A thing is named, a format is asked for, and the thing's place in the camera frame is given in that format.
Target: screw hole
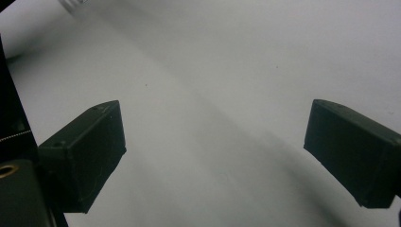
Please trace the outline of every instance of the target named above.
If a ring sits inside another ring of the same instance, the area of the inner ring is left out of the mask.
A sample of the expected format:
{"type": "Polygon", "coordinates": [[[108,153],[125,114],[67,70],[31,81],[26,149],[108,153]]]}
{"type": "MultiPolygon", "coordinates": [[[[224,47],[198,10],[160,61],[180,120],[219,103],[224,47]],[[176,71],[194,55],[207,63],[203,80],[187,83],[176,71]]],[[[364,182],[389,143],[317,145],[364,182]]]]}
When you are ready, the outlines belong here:
{"type": "Polygon", "coordinates": [[[5,178],[18,170],[16,165],[6,165],[0,167],[0,179],[5,178]]]}

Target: white surface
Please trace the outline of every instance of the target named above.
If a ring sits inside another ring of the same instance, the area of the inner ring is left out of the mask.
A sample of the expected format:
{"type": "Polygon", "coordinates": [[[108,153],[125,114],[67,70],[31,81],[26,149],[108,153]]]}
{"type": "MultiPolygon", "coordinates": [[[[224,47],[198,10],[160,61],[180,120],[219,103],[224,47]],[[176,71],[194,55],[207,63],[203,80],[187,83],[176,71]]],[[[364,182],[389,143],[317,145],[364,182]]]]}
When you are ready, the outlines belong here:
{"type": "Polygon", "coordinates": [[[399,1],[101,2],[0,14],[39,144],[121,102],[128,152],[70,226],[397,226],[303,144],[314,98],[401,131],[399,1]]]}

